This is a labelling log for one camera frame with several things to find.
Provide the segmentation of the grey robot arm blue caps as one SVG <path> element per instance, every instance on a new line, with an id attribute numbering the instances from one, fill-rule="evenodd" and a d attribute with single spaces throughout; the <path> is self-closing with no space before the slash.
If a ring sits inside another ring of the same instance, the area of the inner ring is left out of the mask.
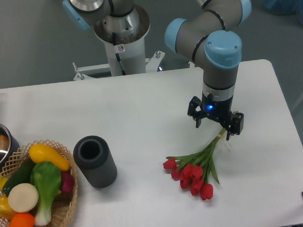
<path id="1" fill-rule="evenodd" d="M 196 122 L 208 118 L 239 135 L 244 115 L 231 111 L 242 41 L 232 31 L 251 13 L 250 0 L 198 0 L 202 13 L 193 21 L 177 18 L 168 25 L 169 49 L 203 70 L 200 98 L 193 97 L 187 114 Z M 113 76 L 144 73 L 147 12 L 134 0 L 63 0 L 63 8 L 82 30 L 92 28 L 104 43 Z"/>

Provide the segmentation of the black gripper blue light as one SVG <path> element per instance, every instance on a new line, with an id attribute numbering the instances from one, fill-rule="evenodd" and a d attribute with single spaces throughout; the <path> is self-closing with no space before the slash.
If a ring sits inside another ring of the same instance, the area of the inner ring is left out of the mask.
<path id="1" fill-rule="evenodd" d="M 188 105 L 188 116 L 195 121 L 196 128 L 201 125 L 201 120 L 208 118 L 227 127 L 226 140 L 228 141 L 233 135 L 240 135 L 244 127 L 244 114 L 241 112 L 231 112 L 233 96 L 224 101 L 213 101 L 214 96 L 202 93 L 202 99 L 194 96 Z"/>

